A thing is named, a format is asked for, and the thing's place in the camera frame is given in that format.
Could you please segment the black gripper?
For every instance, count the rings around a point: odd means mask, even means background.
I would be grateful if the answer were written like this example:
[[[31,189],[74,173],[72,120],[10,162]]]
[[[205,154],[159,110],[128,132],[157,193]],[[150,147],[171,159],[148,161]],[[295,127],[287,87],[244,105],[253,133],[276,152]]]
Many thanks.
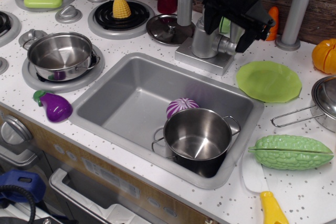
[[[235,52],[245,52],[254,40],[266,40],[275,21],[264,9],[261,0],[203,0],[204,30],[210,35],[220,25],[222,17],[245,30]]]

